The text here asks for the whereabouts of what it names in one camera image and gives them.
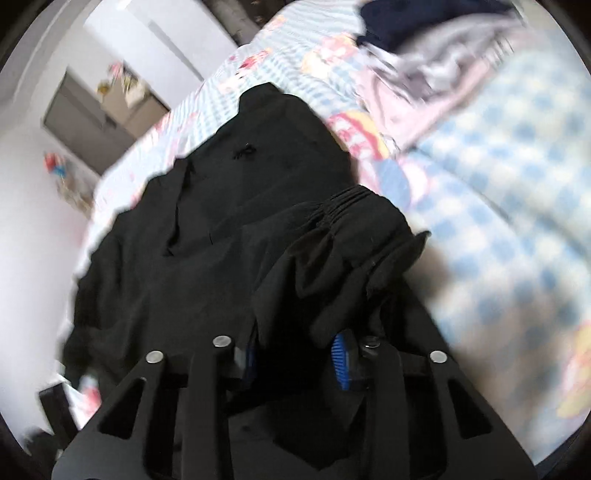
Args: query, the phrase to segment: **pink fabric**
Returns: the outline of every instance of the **pink fabric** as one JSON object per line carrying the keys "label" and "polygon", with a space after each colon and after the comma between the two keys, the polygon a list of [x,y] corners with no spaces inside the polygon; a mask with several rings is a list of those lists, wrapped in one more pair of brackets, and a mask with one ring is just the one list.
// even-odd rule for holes
{"label": "pink fabric", "polygon": [[393,141],[395,153],[401,153],[466,100],[492,72],[490,62],[477,60],[454,90],[426,102],[409,103],[393,92],[372,69],[365,67],[358,74],[357,94],[380,133]]}

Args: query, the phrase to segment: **silver screw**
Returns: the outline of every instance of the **silver screw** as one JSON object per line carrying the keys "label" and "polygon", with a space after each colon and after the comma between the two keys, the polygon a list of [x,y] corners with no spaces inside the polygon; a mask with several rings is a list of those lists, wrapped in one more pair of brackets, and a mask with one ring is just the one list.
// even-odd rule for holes
{"label": "silver screw", "polygon": [[444,364],[447,362],[447,355],[441,350],[432,351],[429,358],[436,364]]}
{"label": "silver screw", "polygon": [[379,347],[379,344],[379,338],[374,335],[368,335],[367,337],[363,338],[363,346],[365,348],[377,348]]}
{"label": "silver screw", "polygon": [[164,354],[160,350],[152,350],[148,355],[146,355],[146,361],[149,364],[157,364],[161,362],[164,358]]}
{"label": "silver screw", "polygon": [[230,343],[232,343],[232,339],[228,335],[220,335],[213,339],[213,346],[218,348],[228,346]]}

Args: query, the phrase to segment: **black clothing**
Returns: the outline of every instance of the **black clothing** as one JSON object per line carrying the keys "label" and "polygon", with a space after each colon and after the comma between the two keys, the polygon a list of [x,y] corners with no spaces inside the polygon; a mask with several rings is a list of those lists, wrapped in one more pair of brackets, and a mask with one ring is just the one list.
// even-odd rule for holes
{"label": "black clothing", "polygon": [[343,328],[366,323],[420,255],[387,199],[355,186],[348,155],[299,98],[271,84],[121,213],[80,280],[66,377],[107,395],[147,352],[229,335],[290,382],[313,381]]}
{"label": "black clothing", "polygon": [[372,43],[394,52],[421,30],[470,14],[501,14],[512,6],[501,0],[374,0],[361,7],[366,32],[357,44]]}

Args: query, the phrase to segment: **checkered fabric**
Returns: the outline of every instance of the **checkered fabric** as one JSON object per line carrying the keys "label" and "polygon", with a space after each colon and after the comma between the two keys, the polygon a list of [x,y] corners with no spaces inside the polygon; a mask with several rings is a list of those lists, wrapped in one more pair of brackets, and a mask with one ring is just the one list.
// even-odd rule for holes
{"label": "checkered fabric", "polygon": [[283,9],[103,177],[78,272],[146,181],[273,82],[323,118],[360,182],[433,236],[408,280],[461,366],[535,462],[589,412],[591,80],[552,48],[510,58],[470,104],[392,160],[357,105],[353,0]]}

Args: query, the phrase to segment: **dark blue fabric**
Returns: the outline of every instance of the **dark blue fabric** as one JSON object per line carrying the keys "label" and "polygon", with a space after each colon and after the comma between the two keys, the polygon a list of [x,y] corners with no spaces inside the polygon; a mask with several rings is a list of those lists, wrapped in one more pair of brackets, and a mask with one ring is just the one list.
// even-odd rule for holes
{"label": "dark blue fabric", "polygon": [[357,39],[394,51],[423,28],[462,15],[498,14],[512,9],[501,0],[374,0],[361,7],[365,35]]}

